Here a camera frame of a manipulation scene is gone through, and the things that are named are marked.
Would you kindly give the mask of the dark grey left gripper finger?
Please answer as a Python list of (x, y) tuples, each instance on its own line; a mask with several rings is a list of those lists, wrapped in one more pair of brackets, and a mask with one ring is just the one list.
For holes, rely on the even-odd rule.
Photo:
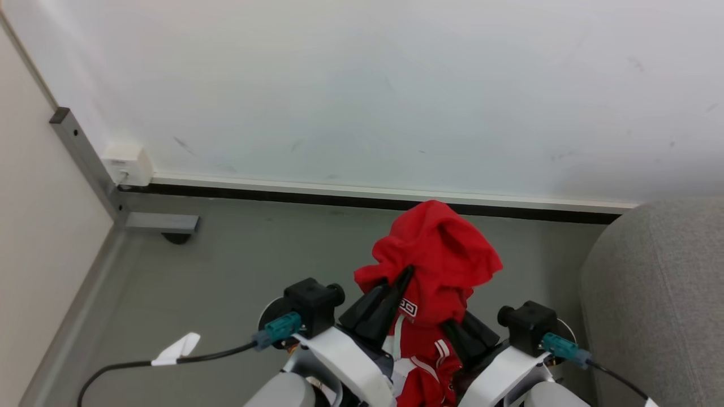
[(372, 346), (381, 346), (414, 275), (414, 266), (407, 266), (396, 280), (382, 283), (365, 294), (365, 319), (362, 337)]
[(391, 286), (379, 284), (341, 317), (339, 325), (354, 335), (386, 335), (391, 324)]

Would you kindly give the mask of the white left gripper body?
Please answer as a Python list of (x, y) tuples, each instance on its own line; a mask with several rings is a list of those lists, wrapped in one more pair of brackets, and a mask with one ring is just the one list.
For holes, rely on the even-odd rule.
[(369, 407), (393, 407), (390, 379), (345, 332), (329, 327), (311, 339), (301, 334), (293, 337), (321, 363), (326, 376), (344, 384)]

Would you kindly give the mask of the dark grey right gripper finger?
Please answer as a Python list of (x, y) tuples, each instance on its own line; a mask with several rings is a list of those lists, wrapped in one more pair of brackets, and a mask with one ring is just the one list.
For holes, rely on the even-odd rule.
[(486, 348), (496, 346), (500, 337), (494, 330), (490, 329), (478, 317), (466, 311), (462, 319), (463, 330), (473, 339), (481, 342)]
[(465, 319), (462, 322), (448, 319), (441, 324), (441, 329), (463, 367), (475, 367), (480, 362), (482, 342)]

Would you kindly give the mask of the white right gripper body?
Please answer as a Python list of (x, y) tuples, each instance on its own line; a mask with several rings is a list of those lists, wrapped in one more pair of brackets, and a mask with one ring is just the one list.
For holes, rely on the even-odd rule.
[(503, 350), (484, 369), (461, 397), (458, 407), (509, 407), (540, 382), (552, 382), (543, 352), (532, 357), (514, 347)]

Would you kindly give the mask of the red sports garment white stripes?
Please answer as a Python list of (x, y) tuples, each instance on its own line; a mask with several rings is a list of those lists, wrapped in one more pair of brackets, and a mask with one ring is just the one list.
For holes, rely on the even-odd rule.
[(502, 270), (498, 253), (473, 224), (431, 200), (401, 214), (375, 243), (372, 257), (374, 265), (354, 273), (364, 293), (413, 268), (383, 344), (395, 364), (395, 407), (453, 407), (453, 374), (462, 363), (442, 324), (463, 321), (474, 289)]

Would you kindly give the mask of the white and black baseboard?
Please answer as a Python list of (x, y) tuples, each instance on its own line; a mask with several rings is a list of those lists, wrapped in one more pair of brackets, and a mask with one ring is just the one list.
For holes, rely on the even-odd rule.
[(363, 209), (406, 211), (437, 200), (458, 214), (548, 222), (610, 224), (637, 203), (525, 198), (478, 193), (433, 192), (413, 189), (362, 187), (319, 183), (210, 177), (156, 172), (150, 184), (122, 184), (126, 193), (209, 199), (282, 202)]

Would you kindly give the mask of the grey fabric sofa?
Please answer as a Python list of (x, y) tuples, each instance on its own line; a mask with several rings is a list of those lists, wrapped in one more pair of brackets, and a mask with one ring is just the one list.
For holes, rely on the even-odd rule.
[(724, 198), (647, 203), (581, 272), (589, 351), (659, 407), (724, 407)]

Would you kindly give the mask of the white tape tag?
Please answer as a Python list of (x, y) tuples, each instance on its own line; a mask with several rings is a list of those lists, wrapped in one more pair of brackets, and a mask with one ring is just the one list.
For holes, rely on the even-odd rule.
[(160, 355), (150, 362), (150, 365), (153, 367), (176, 365), (179, 359), (189, 356), (189, 354), (192, 353), (200, 340), (201, 335), (190, 332), (161, 351)]

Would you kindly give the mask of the white wall socket box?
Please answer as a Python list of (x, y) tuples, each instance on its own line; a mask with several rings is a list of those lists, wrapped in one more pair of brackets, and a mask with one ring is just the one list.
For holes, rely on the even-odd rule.
[(145, 187), (152, 183), (152, 161), (142, 146), (134, 142), (117, 142), (101, 154), (101, 162), (115, 185)]

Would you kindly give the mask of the grey metal frame post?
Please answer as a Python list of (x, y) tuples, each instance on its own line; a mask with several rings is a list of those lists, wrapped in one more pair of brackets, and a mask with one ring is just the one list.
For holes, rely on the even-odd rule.
[(197, 215), (130, 209), (69, 108), (56, 108), (49, 124), (111, 216), (114, 226), (127, 232), (158, 233), (174, 245), (184, 245), (194, 237), (201, 221)]

